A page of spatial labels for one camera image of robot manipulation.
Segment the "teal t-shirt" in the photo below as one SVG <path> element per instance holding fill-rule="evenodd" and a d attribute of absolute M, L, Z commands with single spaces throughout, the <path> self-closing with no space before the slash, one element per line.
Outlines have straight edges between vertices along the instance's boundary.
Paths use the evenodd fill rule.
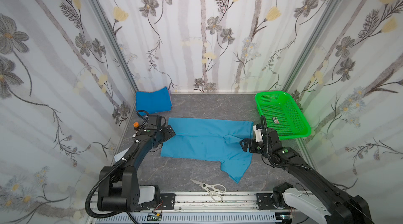
<path fill-rule="evenodd" d="M 240 141 L 253 137 L 251 121 L 170 118 L 175 136 L 163 144 L 161 156 L 220 162 L 221 170 L 239 183 L 253 155 Z"/>

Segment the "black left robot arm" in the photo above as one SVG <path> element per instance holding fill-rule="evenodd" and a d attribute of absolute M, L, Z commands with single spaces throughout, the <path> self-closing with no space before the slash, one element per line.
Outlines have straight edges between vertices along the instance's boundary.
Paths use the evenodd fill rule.
<path fill-rule="evenodd" d="M 85 211 L 92 218 L 109 218 L 162 206 L 159 187 L 141 186 L 137 171 L 151 149 L 163 145 L 175 132 L 165 117 L 150 115 L 145 110 L 138 110 L 136 114 L 143 122 L 134 127 L 133 144 L 112 166 L 100 171 L 99 181 L 86 198 Z"/>

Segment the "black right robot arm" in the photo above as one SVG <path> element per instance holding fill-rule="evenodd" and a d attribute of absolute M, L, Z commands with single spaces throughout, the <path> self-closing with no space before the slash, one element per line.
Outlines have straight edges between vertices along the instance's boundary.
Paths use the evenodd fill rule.
<path fill-rule="evenodd" d="M 276 130 L 267 127 L 265 116 L 255 126 L 255 138 L 243 139 L 245 152 L 260 154 L 274 168 L 297 178 L 312 195 L 299 192 L 289 183 L 273 188 L 269 203 L 277 209 L 293 208 L 318 224 L 371 224 L 369 205 L 361 196 L 351 196 L 314 170 L 300 154 L 284 147 Z"/>

